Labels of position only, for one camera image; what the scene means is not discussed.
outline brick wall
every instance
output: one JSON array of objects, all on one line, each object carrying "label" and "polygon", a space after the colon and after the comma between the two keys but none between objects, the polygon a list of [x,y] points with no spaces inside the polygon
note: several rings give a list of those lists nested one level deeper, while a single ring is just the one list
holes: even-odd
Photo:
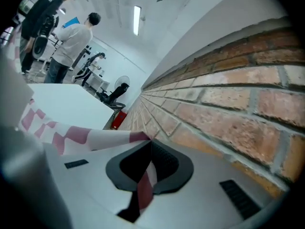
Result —
[{"label": "brick wall", "polygon": [[120,129],[221,156],[276,197],[305,162],[304,64],[289,28],[241,39],[153,82]]}]

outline ceiling light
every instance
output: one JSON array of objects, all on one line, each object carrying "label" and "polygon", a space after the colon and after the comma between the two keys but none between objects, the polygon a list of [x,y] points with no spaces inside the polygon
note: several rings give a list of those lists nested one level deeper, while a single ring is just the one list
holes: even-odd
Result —
[{"label": "ceiling light", "polygon": [[59,9],[62,14],[66,14],[66,9]]},{"label": "ceiling light", "polygon": [[140,14],[141,14],[141,8],[138,7],[138,6],[134,6],[134,12],[133,12],[133,33],[135,35],[139,35]]}]

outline man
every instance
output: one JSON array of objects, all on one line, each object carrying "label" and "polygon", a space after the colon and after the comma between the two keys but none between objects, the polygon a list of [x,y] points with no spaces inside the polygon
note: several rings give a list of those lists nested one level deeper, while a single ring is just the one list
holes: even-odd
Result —
[{"label": "man", "polygon": [[55,39],[62,41],[62,44],[51,59],[44,83],[62,83],[70,66],[91,41],[92,27],[100,20],[99,14],[91,13],[84,24],[70,25],[55,35]]},{"label": "man", "polygon": [[93,57],[91,57],[85,64],[85,66],[77,73],[77,76],[72,77],[72,83],[75,83],[77,80],[81,80],[82,84],[81,86],[84,86],[86,81],[89,79],[90,75],[95,69],[100,70],[101,67],[98,65],[98,61],[100,59],[106,59],[105,54],[103,52],[100,52]]},{"label": "man", "polygon": [[20,39],[22,74],[29,72],[31,69],[31,65],[34,61],[32,56],[33,44],[42,25],[48,17],[53,16],[56,13],[56,10],[64,1],[66,0],[38,0],[22,22]]}]

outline blue screen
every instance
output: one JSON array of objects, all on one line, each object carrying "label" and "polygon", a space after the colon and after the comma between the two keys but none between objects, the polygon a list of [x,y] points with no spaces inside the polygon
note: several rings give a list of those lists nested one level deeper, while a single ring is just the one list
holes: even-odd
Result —
[{"label": "blue screen", "polygon": [[67,23],[65,23],[65,24],[63,25],[63,28],[66,28],[66,27],[68,27],[69,25],[79,24],[79,23],[80,23],[80,22],[79,22],[78,18],[75,17],[74,19],[72,19],[72,20],[68,21]]}]

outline white t-shirt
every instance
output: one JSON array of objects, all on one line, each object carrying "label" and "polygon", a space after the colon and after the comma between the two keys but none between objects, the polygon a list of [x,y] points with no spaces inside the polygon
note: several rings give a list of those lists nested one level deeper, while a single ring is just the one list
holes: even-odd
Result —
[{"label": "white t-shirt", "polygon": [[90,66],[88,67],[89,70],[91,70],[91,71],[93,72],[95,69],[97,69],[97,67],[94,67],[93,64],[96,65],[96,66],[99,66],[99,64],[97,63],[99,60],[100,60],[100,58],[99,58],[99,57],[96,57],[96,58],[92,61],[92,63],[90,64]]},{"label": "white t-shirt", "polygon": [[53,59],[68,67],[73,64],[93,37],[91,29],[82,24],[70,25],[56,35],[62,44],[56,50]]}]

